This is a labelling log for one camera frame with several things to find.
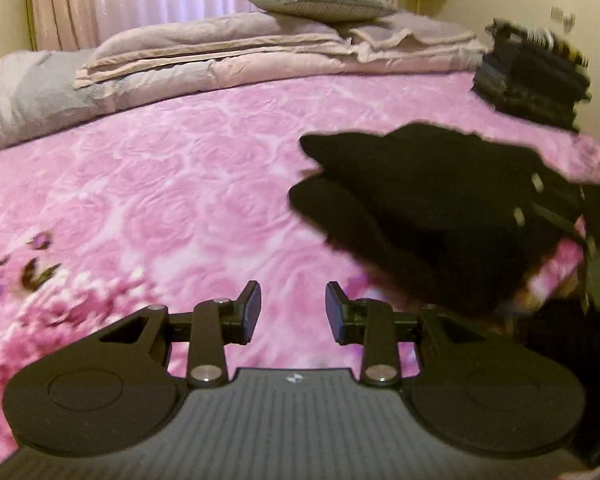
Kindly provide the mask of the black zip jacket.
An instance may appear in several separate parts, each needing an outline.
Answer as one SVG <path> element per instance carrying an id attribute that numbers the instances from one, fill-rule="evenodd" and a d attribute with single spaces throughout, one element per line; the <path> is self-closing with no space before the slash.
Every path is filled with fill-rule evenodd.
<path id="1" fill-rule="evenodd" d="M 318 171 L 291 208 L 426 304 L 464 315 L 511 302 L 582 214 L 577 185 L 532 148 L 411 122 L 308 133 Z"/>

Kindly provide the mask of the stack of dark folded clothes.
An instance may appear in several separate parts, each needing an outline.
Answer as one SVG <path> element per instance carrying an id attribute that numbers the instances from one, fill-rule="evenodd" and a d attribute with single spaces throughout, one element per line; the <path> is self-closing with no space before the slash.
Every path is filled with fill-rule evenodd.
<path id="1" fill-rule="evenodd" d="M 548 28 L 499 18 L 486 32 L 493 48 L 475 71 L 472 91 L 500 113 L 578 132 L 577 105 L 591 99 L 582 51 Z"/>

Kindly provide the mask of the pink floral bedspread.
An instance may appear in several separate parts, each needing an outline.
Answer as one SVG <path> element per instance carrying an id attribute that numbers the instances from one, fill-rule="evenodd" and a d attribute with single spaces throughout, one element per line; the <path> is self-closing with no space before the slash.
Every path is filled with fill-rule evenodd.
<path id="1" fill-rule="evenodd" d="M 423 120 L 529 145 L 600 181 L 600 144 L 492 112 L 468 73 L 321 76 L 212 91 L 110 115 L 0 152 L 1 404 L 17 370 L 146 304 L 186 312 L 258 281 L 263 311 L 231 367 L 352 367 L 324 287 L 366 296 L 365 271 L 288 207 L 303 133 L 385 133 Z"/>

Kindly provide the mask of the folded beige duvet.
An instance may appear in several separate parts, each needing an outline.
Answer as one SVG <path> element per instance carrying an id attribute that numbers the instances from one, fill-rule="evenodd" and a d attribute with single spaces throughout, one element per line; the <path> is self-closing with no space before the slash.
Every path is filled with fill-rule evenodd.
<path id="1" fill-rule="evenodd" d="M 318 75 L 464 72 L 483 53 L 472 30 L 406 11 L 338 24 L 236 13 L 129 29 L 95 49 L 12 52 L 0 58 L 0 151 L 177 96 Z"/>

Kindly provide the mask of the wall power sockets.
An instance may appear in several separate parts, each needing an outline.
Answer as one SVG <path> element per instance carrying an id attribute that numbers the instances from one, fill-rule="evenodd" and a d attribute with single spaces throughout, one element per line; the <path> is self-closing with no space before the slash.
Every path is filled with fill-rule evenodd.
<path id="1" fill-rule="evenodd" d="M 600 49 L 600 11 L 579 13 L 551 6 L 550 20 L 557 23 L 567 37 L 582 40 L 593 49 Z"/>

